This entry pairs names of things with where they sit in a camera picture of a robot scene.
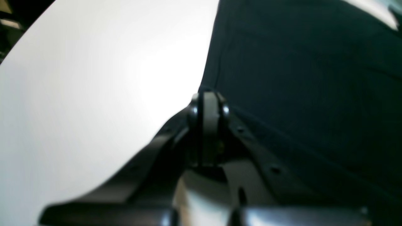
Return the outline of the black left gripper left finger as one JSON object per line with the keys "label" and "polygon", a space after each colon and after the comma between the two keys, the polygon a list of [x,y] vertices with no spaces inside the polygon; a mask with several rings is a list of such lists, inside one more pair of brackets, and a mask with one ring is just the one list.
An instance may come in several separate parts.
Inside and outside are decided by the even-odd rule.
{"label": "black left gripper left finger", "polygon": [[40,226],[176,226],[172,204],[186,169],[207,166],[207,94],[170,118],[117,173],[70,202],[44,209]]}

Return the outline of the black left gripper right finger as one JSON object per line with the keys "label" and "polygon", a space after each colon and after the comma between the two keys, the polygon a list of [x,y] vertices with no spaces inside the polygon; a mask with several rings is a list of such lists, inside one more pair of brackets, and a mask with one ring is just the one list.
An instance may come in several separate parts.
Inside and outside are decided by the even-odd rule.
{"label": "black left gripper right finger", "polygon": [[234,206],[229,226],[370,226],[364,207],[331,204],[311,189],[230,113],[204,93],[204,166],[223,170]]}

